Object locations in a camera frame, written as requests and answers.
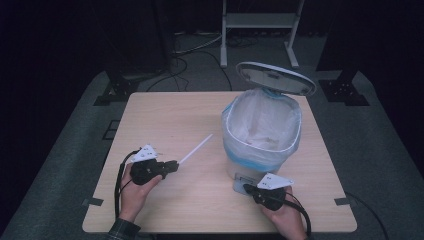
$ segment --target gray carpet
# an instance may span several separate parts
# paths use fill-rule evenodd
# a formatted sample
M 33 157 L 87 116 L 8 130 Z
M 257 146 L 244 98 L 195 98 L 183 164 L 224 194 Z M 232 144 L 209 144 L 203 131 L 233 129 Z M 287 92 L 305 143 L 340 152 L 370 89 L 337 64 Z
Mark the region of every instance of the gray carpet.
M 204 37 L 180 37 L 180 49 L 195 47 L 206 40 Z M 281 39 L 251 41 L 257 43 L 228 50 L 228 68 L 224 71 L 233 90 L 253 87 L 236 75 L 234 66 L 238 62 L 257 61 L 290 69 Z M 298 37 L 294 44 L 301 66 L 296 71 L 316 83 L 320 79 L 335 79 L 340 73 L 314 71 L 324 43 L 325 38 Z M 218 45 L 201 51 L 207 51 L 219 60 Z M 187 69 L 175 78 L 160 81 L 150 91 L 230 90 L 224 73 L 210 55 L 192 53 L 181 58 L 187 62 Z M 179 72 L 184 66 L 183 61 L 173 60 L 172 72 Z M 139 91 L 146 91 L 168 75 L 141 82 Z M 107 83 L 104 72 L 93 79 L 1 239 L 103 237 L 85 233 L 81 226 L 87 211 L 84 200 L 94 192 L 112 143 L 103 140 L 103 134 L 112 120 L 121 118 L 125 108 L 125 102 L 93 106 Z M 358 229 L 353 233 L 316 233 L 314 238 L 384 239 L 383 228 L 373 216 L 372 209 L 390 239 L 424 239 L 423 179 L 387 118 L 372 84 L 358 73 L 354 85 L 370 106 L 348 107 L 343 103 L 329 103 L 320 87 L 308 97 L 342 186 L 356 196 L 349 199 L 358 222 Z M 189 239 L 190 236 L 168 236 L 166 239 L 178 238 Z M 191 238 L 224 239 L 219 235 Z

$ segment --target trash can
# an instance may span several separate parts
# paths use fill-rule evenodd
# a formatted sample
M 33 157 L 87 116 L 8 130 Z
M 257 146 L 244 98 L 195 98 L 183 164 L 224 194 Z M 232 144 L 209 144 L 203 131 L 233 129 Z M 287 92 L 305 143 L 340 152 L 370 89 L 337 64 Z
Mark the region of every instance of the trash can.
M 259 85 L 237 96 L 222 112 L 228 174 L 261 179 L 276 173 L 299 146 L 302 112 L 285 94 L 309 96 L 313 81 L 284 68 L 256 62 L 236 66 L 246 81 Z

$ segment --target white stick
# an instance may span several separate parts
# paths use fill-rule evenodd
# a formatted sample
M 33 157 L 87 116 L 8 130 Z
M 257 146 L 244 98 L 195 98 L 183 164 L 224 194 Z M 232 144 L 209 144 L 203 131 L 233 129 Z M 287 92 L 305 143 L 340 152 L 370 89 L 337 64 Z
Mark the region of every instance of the white stick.
M 182 164 L 185 160 L 187 160 L 187 158 L 189 158 L 191 155 L 193 155 L 194 152 L 196 152 L 203 144 L 205 144 L 211 137 L 213 134 L 210 134 L 209 136 L 207 136 L 201 143 L 199 143 L 199 145 L 197 145 L 197 147 L 195 147 L 193 150 L 191 150 L 191 152 L 189 154 L 187 154 L 187 156 L 185 156 L 183 159 L 181 159 L 181 161 L 178 164 Z

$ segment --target wooden table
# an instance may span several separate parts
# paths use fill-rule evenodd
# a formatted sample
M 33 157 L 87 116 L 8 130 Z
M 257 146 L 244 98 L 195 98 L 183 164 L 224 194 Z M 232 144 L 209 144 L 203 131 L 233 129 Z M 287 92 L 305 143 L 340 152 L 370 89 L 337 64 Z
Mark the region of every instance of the wooden table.
M 169 174 L 149 194 L 136 219 L 148 233 L 269 233 L 274 226 L 251 197 L 234 192 L 226 171 L 221 112 L 241 92 L 134 93 L 116 133 L 84 219 L 86 232 L 108 232 L 114 217 L 113 191 L 119 164 L 145 144 L 158 161 L 181 160 L 213 134 L 176 173 Z M 278 175 L 295 180 L 294 195 L 307 210 L 313 232 L 352 232 L 356 220 L 345 198 L 312 111 L 305 97 L 291 96 L 301 106 L 299 149 Z

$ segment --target human hand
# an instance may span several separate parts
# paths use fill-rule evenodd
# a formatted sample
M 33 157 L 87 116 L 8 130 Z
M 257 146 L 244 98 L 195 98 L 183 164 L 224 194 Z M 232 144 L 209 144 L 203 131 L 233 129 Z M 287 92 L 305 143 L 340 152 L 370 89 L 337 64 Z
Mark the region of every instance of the human hand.
M 162 176 L 158 175 L 146 184 L 137 185 L 131 181 L 131 167 L 132 163 L 127 164 L 121 180 L 121 212 L 119 218 L 133 223 L 143 208 L 147 195 L 162 180 Z
M 293 194 L 292 187 L 288 186 L 284 189 L 286 193 L 289 193 L 286 194 L 286 200 L 298 204 L 291 196 Z M 288 240 L 304 240 L 307 238 L 299 211 L 286 205 L 283 205 L 277 211 L 269 210 L 263 205 L 260 206 L 263 214 L 271 220 L 283 237 Z

